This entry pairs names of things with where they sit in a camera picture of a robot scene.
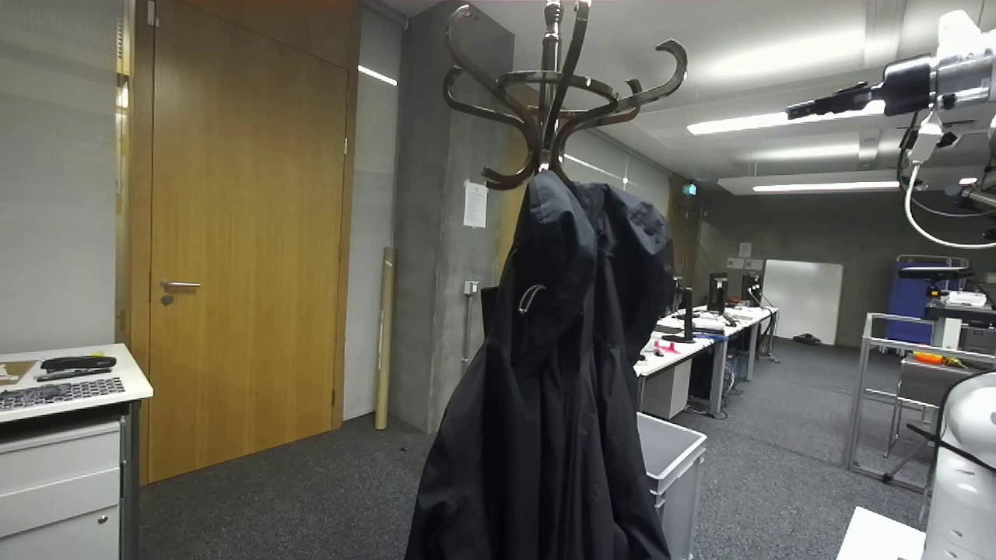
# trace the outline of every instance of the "floor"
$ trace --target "floor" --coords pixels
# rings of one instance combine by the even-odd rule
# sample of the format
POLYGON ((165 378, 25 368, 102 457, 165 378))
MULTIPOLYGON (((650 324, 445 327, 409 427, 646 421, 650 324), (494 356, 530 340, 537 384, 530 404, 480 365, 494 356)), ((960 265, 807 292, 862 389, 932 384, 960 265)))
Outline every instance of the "floor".
MULTIPOLYGON (((873 359, 887 387, 893 359, 873 359)), ((776 344, 728 417, 706 433, 698 560, 834 558, 854 507, 919 522, 924 499, 840 466, 855 353, 776 344)), ((887 411, 868 408, 868 446, 887 411)), ((141 496, 144 560, 392 560, 404 558, 411 499, 429 438, 371 421, 141 496)))

